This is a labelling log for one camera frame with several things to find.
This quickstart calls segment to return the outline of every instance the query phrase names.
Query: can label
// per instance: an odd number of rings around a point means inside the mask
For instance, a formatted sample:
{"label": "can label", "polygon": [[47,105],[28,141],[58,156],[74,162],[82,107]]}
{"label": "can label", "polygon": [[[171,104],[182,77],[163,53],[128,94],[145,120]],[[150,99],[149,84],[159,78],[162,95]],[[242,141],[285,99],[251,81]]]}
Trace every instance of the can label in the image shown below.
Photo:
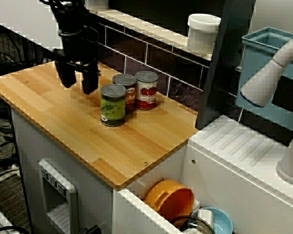
{"label": "can label", "polygon": [[126,100],[112,102],[101,99],[101,121],[119,120],[125,117]]}
{"label": "can label", "polygon": [[137,81],[136,107],[142,110],[150,110],[155,107],[157,81],[143,83]]}
{"label": "can label", "polygon": [[126,114],[135,110],[136,89],[135,86],[127,88],[126,93]]}

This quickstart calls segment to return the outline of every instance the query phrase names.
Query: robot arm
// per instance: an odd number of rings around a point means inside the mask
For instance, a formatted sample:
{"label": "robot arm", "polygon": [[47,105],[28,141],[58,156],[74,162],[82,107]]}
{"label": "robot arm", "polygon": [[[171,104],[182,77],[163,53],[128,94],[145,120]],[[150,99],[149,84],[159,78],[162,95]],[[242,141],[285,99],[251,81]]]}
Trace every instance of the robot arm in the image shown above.
{"label": "robot arm", "polygon": [[84,93],[90,94],[98,88],[100,75],[97,62],[99,33],[89,25],[91,13],[82,0],[40,1],[50,6],[59,25],[63,49],[54,49],[53,56],[62,84],[66,88],[72,86],[76,83],[75,71],[81,72]]}

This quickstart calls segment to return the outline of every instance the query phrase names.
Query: red can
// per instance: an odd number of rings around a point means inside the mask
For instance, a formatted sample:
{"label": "red can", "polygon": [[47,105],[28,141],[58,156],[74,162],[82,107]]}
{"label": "red can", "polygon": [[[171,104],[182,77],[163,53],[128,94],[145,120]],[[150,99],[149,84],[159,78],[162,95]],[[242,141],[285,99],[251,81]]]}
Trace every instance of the red can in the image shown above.
{"label": "red can", "polygon": [[155,95],[158,76],[154,72],[140,71],[135,74],[136,86],[136,108],[140,110],[151,110],[155,107]]}
{"label": "red can", "polygon": [[117,74],[112,79],[114,84],[119,84],[127,89],[126,93],[126,114],[135,110],[136,82],[137,79],[129,74]]}

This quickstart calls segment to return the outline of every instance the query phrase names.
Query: food can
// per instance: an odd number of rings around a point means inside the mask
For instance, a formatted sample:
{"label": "food can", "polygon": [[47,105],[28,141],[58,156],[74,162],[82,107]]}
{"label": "food can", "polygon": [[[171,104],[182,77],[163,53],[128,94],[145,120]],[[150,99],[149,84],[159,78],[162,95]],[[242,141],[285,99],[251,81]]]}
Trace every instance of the food can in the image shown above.
{"label": "food can", "polygon": [[119,84],[107,84],[101,88],[102,124],[117,127],[124,123],[127,89]]}
{"label": "food can", "polygon": [[158,76],[154,72],[140,71],[135,74],[136,85],[136,108],[151,110],[155,107],[155,95]]}
{"label": "food can", "polygon": [[132,113],[135,110],[137,79],[129,74],[117,74],[112,80],[114,84],[122,85],[127,89],[126,114]]}

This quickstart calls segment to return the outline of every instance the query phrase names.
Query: white faucet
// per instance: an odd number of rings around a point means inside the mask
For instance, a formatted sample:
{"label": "white faucet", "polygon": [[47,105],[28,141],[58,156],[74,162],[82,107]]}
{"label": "white faucet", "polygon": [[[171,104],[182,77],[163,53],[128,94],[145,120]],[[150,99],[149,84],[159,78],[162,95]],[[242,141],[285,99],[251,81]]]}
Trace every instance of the white faucet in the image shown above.
{"label": "white faucet", "polygon": [[[293,60],[293,39],[282,46],[259,72],[246,82],[240,90],[241,96],[256,107],[263,108],[275,92],[281,75]],[[276,166],[278,175],[293,184],[293,140],[283,159]]]}

